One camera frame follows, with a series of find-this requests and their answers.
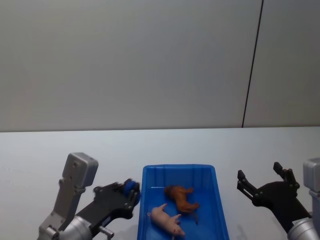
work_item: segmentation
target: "pink toy pig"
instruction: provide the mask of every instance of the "pink toy pig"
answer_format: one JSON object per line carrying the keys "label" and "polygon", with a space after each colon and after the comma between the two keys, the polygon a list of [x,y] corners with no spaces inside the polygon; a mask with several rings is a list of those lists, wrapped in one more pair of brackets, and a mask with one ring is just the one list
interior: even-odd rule
{"label": "pink toy pig", "polygon": [[178,225],[178,218],[181,216],[181,214],[170,217],[164,212],[165,206],[167,206],[167,203],[158,207],[154,207],[151,213],[148,212],[148,216],[150,216],[152,222],[167,231],[169,234],[172,234],[171,240],[174,240],[175,236],[184,237],[185,232]]}

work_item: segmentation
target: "brown toy horse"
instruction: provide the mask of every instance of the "brown toy horse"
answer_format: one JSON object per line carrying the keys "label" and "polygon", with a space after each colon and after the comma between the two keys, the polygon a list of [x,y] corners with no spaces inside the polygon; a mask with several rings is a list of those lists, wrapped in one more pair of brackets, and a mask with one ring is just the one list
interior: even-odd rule
{"label": "brown toy horse", "polygon": [[185,189],[183,186],[167,186],[164,188],[164,194],[175,201],[178,211],[183,214],[193,214],[195,223],[198,224],[198,217],[194,211],[200,205],[197,202],[191,204],[187,201],[187,194],[191,194],[193,191],[193,188]]}

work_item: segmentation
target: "white tabletop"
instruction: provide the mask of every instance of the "white tabletop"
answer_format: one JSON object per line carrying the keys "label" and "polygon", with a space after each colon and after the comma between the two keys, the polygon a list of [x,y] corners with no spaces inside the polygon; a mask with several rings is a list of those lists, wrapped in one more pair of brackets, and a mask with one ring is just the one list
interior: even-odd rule
{"label": "white tabletop", "polygon": [[[311,210],[303,186],[303,162],[320,157],[320,127],[229,128],[177,130],[117,130],[0,133],[0,239],[32,240],[54,206],[66,157],[84,152],[99,161],[91,187],[78,209],[93,199],[93,187],[127,178],[142,180],[149,164],[210,164],[231,240],[286,240],[273,214],[254,207],[237,190],[242,169],[256,187],[280,181],[273,171],[278,161],[292,168],[301,188],[298,199]],[[113,240],[137,239],[139,206],[130,220],[116,219],[108,227]],[[95,240],[105,239],[98,235]]]}

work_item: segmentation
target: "metal bolt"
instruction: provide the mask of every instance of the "metal bolt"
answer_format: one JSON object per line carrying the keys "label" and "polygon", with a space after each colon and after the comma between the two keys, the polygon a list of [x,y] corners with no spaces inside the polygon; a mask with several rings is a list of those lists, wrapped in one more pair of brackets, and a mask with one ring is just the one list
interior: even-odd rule
{"label": "metal bolt", "polygon": [[105,234],[108,238],[108,240],[112,239],[115,235],[115,233],[111,230],[109,230],[108,228],[106,227],[103,227],[103,226],[99,226],[99,231],[103,234]]}

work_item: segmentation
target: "plastic animal figurine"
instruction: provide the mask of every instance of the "plastic animal figurine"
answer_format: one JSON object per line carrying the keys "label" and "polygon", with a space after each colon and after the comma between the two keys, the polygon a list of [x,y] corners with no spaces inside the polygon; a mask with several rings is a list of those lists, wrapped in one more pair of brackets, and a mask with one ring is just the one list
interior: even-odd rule
{"label": "plastic animal figurine", "polygon": [[167,213],[164,212],[167,203],[162,204],[161,206],[154,207],[151,212],[148,212],[148,216],[151,218],[152,222],[158,225],[160,228],[172,234],[171,240],[175,239],[175,236],[184,237],[186,234],[178,225],[178,218],[181,214],[170,217]]}
{"label": "plastic animal figurine", "polygon": [[195,223],[198,224],[198,217],[194,211],[200,206],[199,203],[191,204],[187,201],[187,194],[193,193],[194,189],[185,189],[183,186],[167,186],[164,188],[164,194],[175,201],[179,212],[183,214],[193,214]]}

